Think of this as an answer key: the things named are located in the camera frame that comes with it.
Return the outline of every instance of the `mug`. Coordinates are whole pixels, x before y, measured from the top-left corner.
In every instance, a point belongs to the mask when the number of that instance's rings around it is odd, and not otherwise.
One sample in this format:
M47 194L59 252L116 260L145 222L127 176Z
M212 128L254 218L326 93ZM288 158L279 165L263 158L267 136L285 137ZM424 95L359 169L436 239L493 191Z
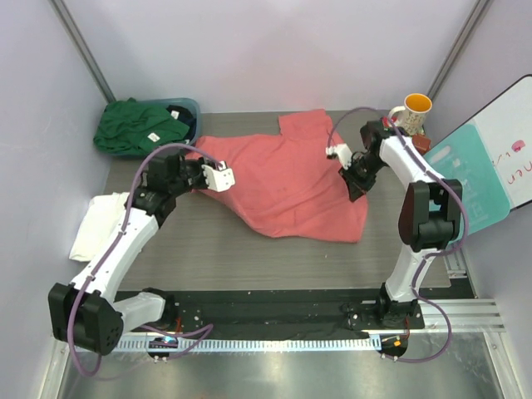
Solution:
M397 115L396 126L402 127L408 135L423 135L423 123L431 108L432 101L429 97L412 93L406 96L404 106L392 108L388 119Z

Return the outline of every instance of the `blue bin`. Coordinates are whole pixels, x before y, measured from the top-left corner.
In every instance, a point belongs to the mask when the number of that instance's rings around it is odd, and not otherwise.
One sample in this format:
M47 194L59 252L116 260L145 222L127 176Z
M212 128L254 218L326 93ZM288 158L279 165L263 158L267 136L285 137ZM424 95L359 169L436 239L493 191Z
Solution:
M201 126L202 126L202 120L201 120L201 110L200 110L200 104L198 104L195 100L192 100L191 98L165 98L163 100L147 100L147 101L139 101L142 104L151 104L151 105L157 105L157 106L163 106L164 108L167 108L168 106L182 106L183 108L186 108L190 111L190 113L196 118L196 125L193 128L193 136L190 140L189 145L194 145L194 143L199 139L201 136ZM112 156L118 156L121 158L144 158L136 156L136 155L120 155L120 154L113 154Z

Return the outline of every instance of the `metal post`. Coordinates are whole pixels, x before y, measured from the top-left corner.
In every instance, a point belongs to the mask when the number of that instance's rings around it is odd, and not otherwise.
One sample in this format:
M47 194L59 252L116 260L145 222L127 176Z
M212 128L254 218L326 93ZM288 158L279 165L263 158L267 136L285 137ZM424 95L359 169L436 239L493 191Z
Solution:
M115 101L115 95L109 87L109 84L107 83L106 78L103 76L96 59L92 55L91 50L87 46L85 39L83 38L79 28L76 25L76 22L74 21L74 18L72 18L72 15L68 11L68 8L63 0L50 0L50 4L56 11L57 16L66 29L66 32L74 42L74 45L79 51L81 58L85 62L87 68L89 68L89 72L91 73L96 85L100 89L101 94L105 97L107 102Z
M438 93L440 92L443 83L446 78L449 76L453 66L458 61L458 57L466 48L466 44L471 39L471 34L478 26L480 20L485 15L485 12L488 10L489 5L491 5L491 0L477 0L475 6L471 10L469 17L465 20L464 26L460 30L458 37L453 43L449 54L447 54L446 59L443 61L443 64L438 71L436 78L431 84L431 88L427 92L427 95L434 101Z

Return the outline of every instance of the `mug handle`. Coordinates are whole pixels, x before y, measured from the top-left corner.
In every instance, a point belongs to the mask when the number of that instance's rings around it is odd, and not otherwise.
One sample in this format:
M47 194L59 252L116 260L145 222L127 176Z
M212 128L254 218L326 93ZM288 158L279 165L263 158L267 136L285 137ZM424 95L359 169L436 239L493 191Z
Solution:
M396 106L388 113L388 119L391 121L395 114L399 114L397 115L397 120L394 123L396 126L400 126L403 119L405 119L405 111L406 108L404 106Z

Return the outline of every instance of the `red cloth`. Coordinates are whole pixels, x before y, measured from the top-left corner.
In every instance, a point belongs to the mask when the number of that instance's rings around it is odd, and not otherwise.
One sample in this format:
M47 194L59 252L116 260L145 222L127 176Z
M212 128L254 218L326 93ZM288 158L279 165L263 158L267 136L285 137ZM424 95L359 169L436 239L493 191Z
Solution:
M280 116L279 126L280 135L201 137L196 146L225 160L236 180L223 193L204 193L269 237L360 240L367 198L349 201L340 164L325 155L331 118L324 110L300 112ZM337 133L333 139L343 143Z

